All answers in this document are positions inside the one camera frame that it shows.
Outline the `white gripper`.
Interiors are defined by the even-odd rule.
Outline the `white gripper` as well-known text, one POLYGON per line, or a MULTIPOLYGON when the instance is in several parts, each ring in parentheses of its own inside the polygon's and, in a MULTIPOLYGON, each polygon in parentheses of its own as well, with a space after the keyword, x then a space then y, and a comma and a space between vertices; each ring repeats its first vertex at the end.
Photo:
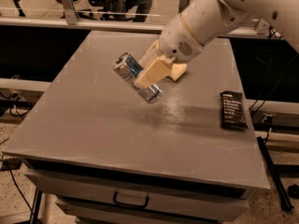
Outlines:
POLYGON ((164 79, 175 61, 187 63, 218 35, 233 31, 248 18, 248 12, 231 8, 224 0, 194 0, 164 27, 159 41, 140 59, 143 70, 135 85, 146 89, 164 79))

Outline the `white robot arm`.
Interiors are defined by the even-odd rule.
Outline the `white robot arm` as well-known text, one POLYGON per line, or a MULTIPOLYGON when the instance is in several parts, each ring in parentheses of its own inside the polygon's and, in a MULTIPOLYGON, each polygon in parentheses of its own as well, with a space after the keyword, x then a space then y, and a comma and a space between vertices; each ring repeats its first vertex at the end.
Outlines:
POLYGON ((164 27, 143 56, 136 86, 144 89, 170 77, 214 38, 252 15, 267 21, 299 51, 299 0, 194 0, 164 27))

